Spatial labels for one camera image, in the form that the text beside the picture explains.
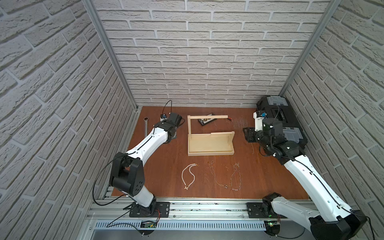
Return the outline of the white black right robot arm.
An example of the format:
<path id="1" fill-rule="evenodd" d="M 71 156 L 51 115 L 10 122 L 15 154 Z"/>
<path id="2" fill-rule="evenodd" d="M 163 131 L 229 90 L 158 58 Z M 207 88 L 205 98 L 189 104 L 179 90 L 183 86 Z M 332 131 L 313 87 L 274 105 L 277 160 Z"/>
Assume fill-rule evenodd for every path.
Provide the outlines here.
<path id="1" fill-rule="evenodd" d="M 267 157 L 276 158 L 301 184 L 316 210 L 291 202 L 278 193 L 263 197 L 265 217 L 284 216 L 310 231 L 316 240 L 349 240 L 369 219 L 343 201 L 311 164 L 303 148 L 287 140 L 282 123 L 265 114 L 254 114 L 255 127 L 244 128 L 249 143 L 259 143 Z"/>

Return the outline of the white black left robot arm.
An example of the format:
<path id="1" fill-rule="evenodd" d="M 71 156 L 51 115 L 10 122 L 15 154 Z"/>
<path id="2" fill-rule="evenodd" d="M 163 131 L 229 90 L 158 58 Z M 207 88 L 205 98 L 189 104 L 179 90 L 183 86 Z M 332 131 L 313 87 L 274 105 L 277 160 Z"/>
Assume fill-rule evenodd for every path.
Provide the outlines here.
<path id="1" fill-rule="evenodd" d="M 157 212 L 156 197 L 145 187 L 144 165 L 163 144 L 177 135 L 182 116 L 170 113 L 154 125 L 153 130 L 138 145 L 126 153 L 117 153 L 112 160 L 109 183 L 134 200 L 134 217 L 151 217 Z"/>

